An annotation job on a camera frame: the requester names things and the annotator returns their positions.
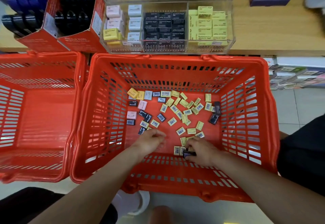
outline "person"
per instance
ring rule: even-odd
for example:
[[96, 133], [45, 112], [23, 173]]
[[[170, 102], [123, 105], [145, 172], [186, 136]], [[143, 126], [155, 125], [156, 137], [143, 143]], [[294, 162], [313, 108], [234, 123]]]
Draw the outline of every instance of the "person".
[[[120, 217], [119, 212], [123, 209], [123, 207], [121, 209], [123, 196], [120, 197], [118, 193], [121, 185], [131, 169], [140, 163], [144, 156], [164, 146], [165, 137], [166, 135], [157, 129], [145, 131], [132, 146], [115, 156], [103, 168], [70, 193], [60, 197], [46, 210], [37, 213], [29, 223], [115, 223]], [[274, 223], [324, 223], [325, 197], [322, 195], [270, 173], [255, 163], [227, 151], [218, 150], [205, 139], [198, 137], [189, 139], [186, 148], [189, 146], [194, 148], [197, 156], [187, 156], [186, 160], [201, 166], [215, 166], [221, 169]], [[111, 203], [116, 201], [116, 196], [119, 196], [120, 201], [112, 205]], [[130, 202], [132, 201], [127, 200], [124, 205], [129, 206]], [[137, 207], [141, 208], [143, 202], [138, 201], [137, 204]], [[154, 209], [149, 223], [173, 223], [171, 211], [163, 206]]]

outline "red shopping basket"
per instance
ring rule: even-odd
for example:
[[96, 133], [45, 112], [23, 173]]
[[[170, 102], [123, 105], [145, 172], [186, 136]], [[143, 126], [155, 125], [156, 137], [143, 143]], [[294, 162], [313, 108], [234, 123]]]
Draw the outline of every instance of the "red shopping basket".
[[81, 53], [0, 56], [0, 180], [69, 176], [85, 76]]
[[[140, 122], [126, 126], [126, 112], [139, 111], [128, 106], [127, 91], [176, 90], [188, 100], [204, 94], [222, 104], [222, 116], [213, 125], [211, 112], [202, 110], [190, 115], [188, 127], [179, 119], [170, 127], [167, 121], [159, 129], [167, 133], [167, 145], [159, 153], [146, 156], [123, 185], [128, 192], [148, 190], [199, 196], [204, 201], [252, 201], [218, 168], [202, 167], [174, 156], [180, 146], [176, 130], [192, 128], [204, 122], [205, 138], [220, 149], [241, 156], [276, 173], [279, 149], [275, 101], [269, 88], [267, 63], [257, 57], [232, 56], [164, 56], [96, 54], [92, 58], [89, 79], [83, 92], [80, 130], [73, 158], [71, 178], [81, 183], [104, 166], [138, 137]], [[160, 113], [161, 103], [148, 101], [146, 112], [153, 119]], [[168, 108], [167, 120], [175, 116]]]

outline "wooden shelf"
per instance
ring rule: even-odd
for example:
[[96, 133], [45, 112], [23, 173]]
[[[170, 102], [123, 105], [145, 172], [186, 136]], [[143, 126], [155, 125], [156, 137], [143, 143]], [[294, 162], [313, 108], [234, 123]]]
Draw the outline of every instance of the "wooden shelf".
[[[324, 56], [325, 33], [317, 11], [291, 0], [284, 7], [250, 7], [249, 0], [233, 1], [236, 42], [230, 54]], [[25, 52], [12, 33], [0, 29], [0, 50]]]

